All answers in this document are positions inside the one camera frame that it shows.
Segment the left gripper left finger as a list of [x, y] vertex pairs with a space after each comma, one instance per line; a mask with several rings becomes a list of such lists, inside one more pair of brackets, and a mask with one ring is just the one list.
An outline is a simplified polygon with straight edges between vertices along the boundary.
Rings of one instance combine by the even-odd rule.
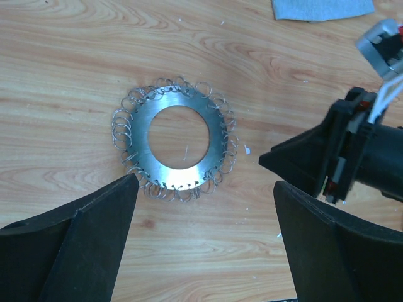
[[1, 229], [2, 301], [110, 301], [139, 182], [123, 176]]

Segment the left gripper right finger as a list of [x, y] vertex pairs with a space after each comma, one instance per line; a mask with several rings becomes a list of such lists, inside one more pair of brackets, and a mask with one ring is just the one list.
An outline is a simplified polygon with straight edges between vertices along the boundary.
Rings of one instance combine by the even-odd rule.
[[402, 301], [402, 232], [319, 201], [285, 181], [273, 189], [299, 301]]

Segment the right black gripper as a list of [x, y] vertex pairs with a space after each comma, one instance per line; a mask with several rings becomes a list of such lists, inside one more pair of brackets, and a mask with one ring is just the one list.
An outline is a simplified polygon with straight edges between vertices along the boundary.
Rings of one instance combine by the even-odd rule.
[[324, 126], [316, 126], [259, 156], [260, 166], [310, 196], [344, 201], [356, 182], [402, 201], [402, 129], [366, 119], [375, 93], [354, 87], [330, 108]]

